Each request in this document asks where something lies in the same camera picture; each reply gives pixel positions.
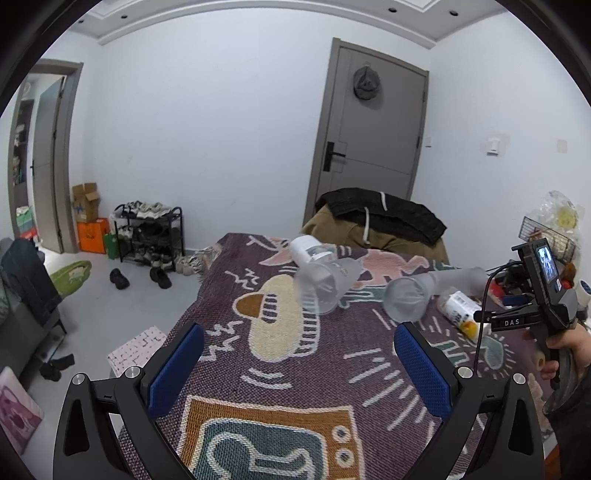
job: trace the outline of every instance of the plastic bag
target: plastic bag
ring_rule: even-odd
[[[562,192],[552,190],[546,194],[541,207],[533,211],[531,219],[580,245],[579,225],[583,216],[583,207],[575,206]]]

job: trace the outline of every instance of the doorway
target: doorway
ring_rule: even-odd
[[[379,77],[377,94],[356,96],[355,73]],[[427,106],[428,72],[365,47],[333,39],[304,213],[324,193],[360,187],[410,199]]]
[[[57,253],[78,251],[70,200],[69,144],[82,64],[40,60],[21,85],[12,122],[8,198],[15,238]]]

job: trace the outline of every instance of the wall outlet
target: wall outlet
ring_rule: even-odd
[[[556,151],[558,153],[568,153],[569,143],[566,140],[558,139],[556,142]]]

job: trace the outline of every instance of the ceiling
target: ceiling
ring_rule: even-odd
[[[247,7],[336,15],[382,28],[427,48],[459,28],[504,11],[495,0],[103,0],[71,30],[95,37],[104,45],[171,18]]]

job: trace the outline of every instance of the plastic cup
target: plastic cup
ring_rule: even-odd
[[[437,270],[392,280],[384,291],[384,310],[395,322],[418,322],[433,295],[450,287],[468,296],[481,296],[488,275],[481,268]]]
[[[308,312],[332,312],[361,271],[361,263],[353,258],[306,263],[294,276],[295,295]]]
[[[395,322],[418,322],[435,289],[435,279],[428,273],[401,277],[388,283],[382,304]]]

